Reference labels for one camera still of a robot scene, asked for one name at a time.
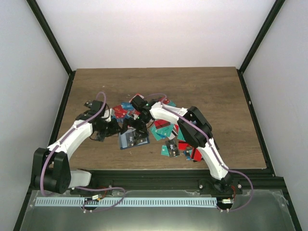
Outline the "blue leather card holder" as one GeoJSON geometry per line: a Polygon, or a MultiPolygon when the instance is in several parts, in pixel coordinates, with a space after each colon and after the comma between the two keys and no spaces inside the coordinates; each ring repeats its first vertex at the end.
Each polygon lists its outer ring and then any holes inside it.
{"type": "Polygon", "coordinates": [[[141,138],[135,129],[128,129],[125,133],[118,136],[119,148],[121,150],[133,148],[150,143],[149,137],[141,138]]]}

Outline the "black VIP card passed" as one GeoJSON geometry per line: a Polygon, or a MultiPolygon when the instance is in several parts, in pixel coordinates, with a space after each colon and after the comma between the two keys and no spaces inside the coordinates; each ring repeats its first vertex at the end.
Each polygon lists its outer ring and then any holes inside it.
{"type": "Polygon", "coordinates": [[[127,142],[127,147],[133,147],[136,145],[136,142],[135,142],[135,138],[134,138],[134,135],[133,134],[126,134],[126,142],[127,142]]]}

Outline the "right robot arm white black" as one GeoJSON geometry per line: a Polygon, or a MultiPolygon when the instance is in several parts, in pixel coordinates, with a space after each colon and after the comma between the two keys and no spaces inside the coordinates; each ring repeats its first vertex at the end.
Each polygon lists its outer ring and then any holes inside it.
{"type": "Polygon", "coordinates": [[[137,134],[147,136],[146,125],[150,120],[162,119],[178,125],[185,141],[197,149],[205,160],[215,191],[220,194],[226,193],[231,188],[232,175],[219,155],[211,125],[197,107],[177,108],[164,104],[165,99],[166,96],[161,100],[152,99],[148,102],[139,95],[134,96],[130,103],[139,112],[139,116],[124,119],[121,133],[131,127],[137,134]]]}

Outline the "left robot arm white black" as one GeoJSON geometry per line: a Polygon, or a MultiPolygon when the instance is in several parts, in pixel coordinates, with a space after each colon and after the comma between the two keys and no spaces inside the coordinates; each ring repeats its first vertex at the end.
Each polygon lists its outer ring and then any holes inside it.
{"type": "Polygon", "coordinates": [[[87,138],[94,135],[94,141],[103,142],[106,137],[118,134],[121,128],[105,102],[90,101],[87,107],[59,140],[34,152],[30,185],[42,194],[47,191],[63,194],[75,187],[81,187],[87,194],[98,190],[98,182],[91,178],[91,173],[71,170],[69,160],[87,138]]]}

